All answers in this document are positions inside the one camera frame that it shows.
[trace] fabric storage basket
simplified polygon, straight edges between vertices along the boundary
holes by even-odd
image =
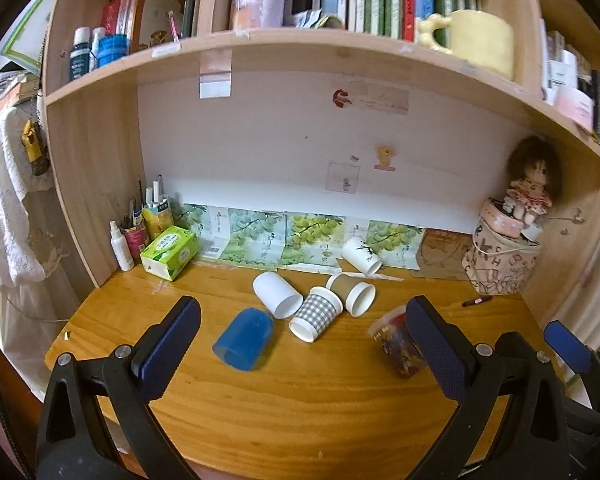
[[[473,247],[462,258],[462,268],[474,289],[490,296],[518,292],[536,265],[540,244],[499,235],[482,217],[473,238]]]

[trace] clear plastic cup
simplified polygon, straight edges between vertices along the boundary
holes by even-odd
[[[216,354],[229,366],[252,370],[273,332],[273,320],[257,308],[245,308],[222,332],[213,346]]]
[[[404,304],[384,314],[367,332],[380,343],[382,351],[391,359],[398,373],[408,378],[424,370],[427,362],[407,329],[406,308]]]

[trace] blue gripper pad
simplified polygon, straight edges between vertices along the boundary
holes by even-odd
[[[445,397],[463,402],[475,369],[471,343],[458,327],[446,323],[424,296],[409,300],[405,315],[407,329]]]
[[[162,322],[147,329],[136,345],[132,372],[146,401],[160,399],[184,354],[200,329],[202,312],[197,300],[183,296]]]
[[[591,370],[591,350],[560,321],[552,321],[544,327],[544,340],[573,373],[585,374]]]

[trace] blue container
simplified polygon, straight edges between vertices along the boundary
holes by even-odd
[[[213,346],[214,354],[233,368],[248,372],[273,332],[273,320],[257,308],[238,314]]]
[[[128,38],[124,34],[105,36],[98,44],[98,67],[105,66],[129,52]]]

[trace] grape poster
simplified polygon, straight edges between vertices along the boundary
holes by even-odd
[[[366,239],[387,267],[418,270],[424,228],[318,213],[266,212],[171,203],[177,226],[195,232],[200,257],[239,267],[340,272],[342,246]]]
[[[366,243],[387,267],[419,270],[416,261],[424,228],[372,220],[366,231]]]
[[[231,237],[229,211],[225,207],[170,203],[173,222],[198,235],[200,257],[217,260]]]
[[[285,247],[282,213],[229,208],[231,236],[219,260],[238,267],[276,270]]]
[[[339,270],[344,222],[341,216],[314,213],[286,214],[286,245],[280,266],[298,270]],[[315,266],[327,267],[317,269]]]

